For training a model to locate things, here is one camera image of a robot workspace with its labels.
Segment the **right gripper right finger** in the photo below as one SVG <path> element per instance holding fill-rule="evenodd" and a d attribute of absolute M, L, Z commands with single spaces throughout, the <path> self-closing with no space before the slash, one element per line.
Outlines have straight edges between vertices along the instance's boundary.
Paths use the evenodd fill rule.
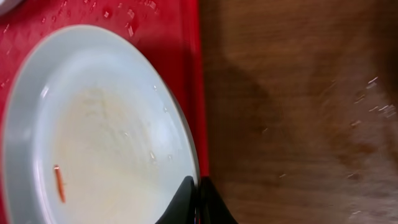
<path fill-rule="evenodd" d="M 209 177 L 202 177 L 199 186 L 201 224 L 238 224 Z"/>

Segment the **white plate top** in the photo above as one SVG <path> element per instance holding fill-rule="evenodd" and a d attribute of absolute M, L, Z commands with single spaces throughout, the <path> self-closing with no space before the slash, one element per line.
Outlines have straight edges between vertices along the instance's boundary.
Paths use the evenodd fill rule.
<path fill-rule="evenodd" d="M 5 15 L 16 6 L 18 6 L 22 0 L 0 0 L 0 15 Z"/>

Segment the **white plate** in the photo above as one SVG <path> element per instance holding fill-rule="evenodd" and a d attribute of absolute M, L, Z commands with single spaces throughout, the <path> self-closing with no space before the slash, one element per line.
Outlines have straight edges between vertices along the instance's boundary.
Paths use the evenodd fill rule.
<path fill-rule="evenodd" d="M 0 15 L 5 15 L 16 6 L 18 6 L 22 0 L 0 0 Z"/>
<path fill-rule="evenodd" d="M 106 29 L 59 29 L 30 52 L 7 98 L 8 223 L 155 223 L 183 179 L 198 183 L 177 100 L 133 45 Z"/>

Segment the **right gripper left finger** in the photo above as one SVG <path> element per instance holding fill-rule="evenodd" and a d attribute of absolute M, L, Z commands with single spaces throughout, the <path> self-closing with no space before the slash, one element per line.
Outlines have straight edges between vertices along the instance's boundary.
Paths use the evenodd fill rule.
<path fill-rule="evenodd" d="M 195 224 L 196 192 L 193 177 L 186 176 L 155 224 Z"/>

